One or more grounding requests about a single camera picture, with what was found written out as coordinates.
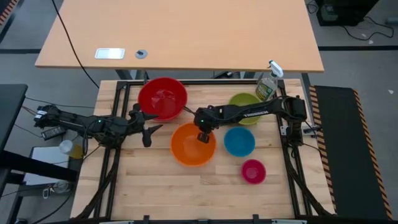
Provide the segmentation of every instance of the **bottle label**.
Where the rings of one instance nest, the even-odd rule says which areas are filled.
[[[260,100],[266,101],[271,96],[273,89],[266,84],[260,82],[256,89],[256,95]]]

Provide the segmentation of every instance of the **wooden tabletop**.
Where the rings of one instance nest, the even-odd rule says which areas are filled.
[[[60,13],[86,68],[264,71],[275,60],[323,72],[303,0],[64,0]],[[126,53],[98,60],[98,48]],[[36,66],[80,67],[59,18]]]
[[[285,83],[288,95],[304,98],[300,80],[286,80]],[[116,81],[101,82],[96,115],[111,114],[115,88]],[[227,104],[235,93],[254,93],[255,85],[189,85],[186,88],[187,106],[196,110],[209,104]],[[136,103],[140,89],[141,86],[131,87],[128,108]],[[252,214],[259,214],[260,218],[294,217],[276,116],[263,116],[257,124],[246,126],[256,138],[256,149],[243,158],[228,154],[224,148],[223,136],[229,126],[214,131],[218,147],[214,158],[203,167],[181,166],[169,149],[172,133],[179,125],[192,121],[192,114],[183,111],[172,122],[164,123],[152,136],[150,148],[143,148],[140,134],[126,138],[122,145],[112,220],[142,220],[143,215],[156,220],[248,219]],[[146,124],[153,126],[157,122]],[[304,137],[304,141],[317,146],[316,140],[310,137]],[[89,152],[97,145],[95,140],[90,141]],[[299,150],[308,188],[332,212],[319,152],[308,146]],[[83,163],[72,217],[83,210],[98,188],[103,154],[104,150],[100,148]],[[264,163],[267,177],[262,184],[248,185],[241,178],[241,164],[248,159]],[[105,193],[102,214],[107,195]],[[299,203],[304,212],[300,194]]]

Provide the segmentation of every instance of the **spray bottle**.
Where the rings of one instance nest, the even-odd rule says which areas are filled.
[[[283,69],[273,60],[269,60],[268,68],[271,68],[269,77],[261,76],[256,88],[256,95],[262,101],[267,101],[274,95],[278,88],[278,78],[284,76]]]

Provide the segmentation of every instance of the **spray nozzle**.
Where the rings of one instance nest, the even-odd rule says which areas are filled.
[[[269,67],[272,70],[271,75],[277,76],[279,78],[282,78],[284,76],[284,71],[283,69],[273,60],[269,60]]]

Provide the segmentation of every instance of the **blue bowl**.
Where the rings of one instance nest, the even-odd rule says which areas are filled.
[[[231,128],[224,136],[224,146],[233,156],[248,156],[255,145],[256,140],[252,132],[243,127]]]

